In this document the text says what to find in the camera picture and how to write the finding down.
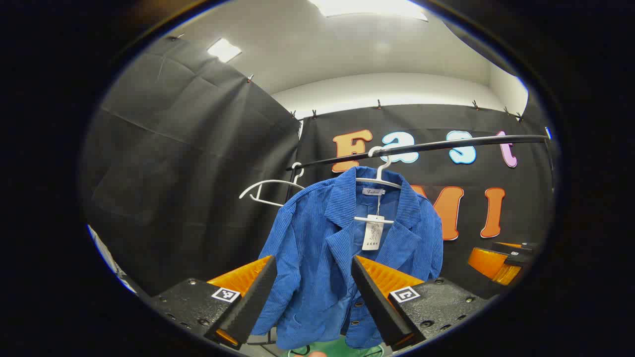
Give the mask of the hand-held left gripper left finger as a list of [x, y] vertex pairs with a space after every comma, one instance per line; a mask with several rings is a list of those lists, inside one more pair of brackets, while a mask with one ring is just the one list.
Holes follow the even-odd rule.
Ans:
[[234, 350], [247, 343], [277, 277], [272, 255], [209, 281], [188, 278], [150, 305], [191, 334]]

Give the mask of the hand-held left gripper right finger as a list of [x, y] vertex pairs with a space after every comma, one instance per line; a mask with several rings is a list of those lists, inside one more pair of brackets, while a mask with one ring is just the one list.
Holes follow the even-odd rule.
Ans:
[[426, 343], [489, 305], [444, 278], [424, 282], [357, 255], [351, 274], [383, 342], [393, 351]]

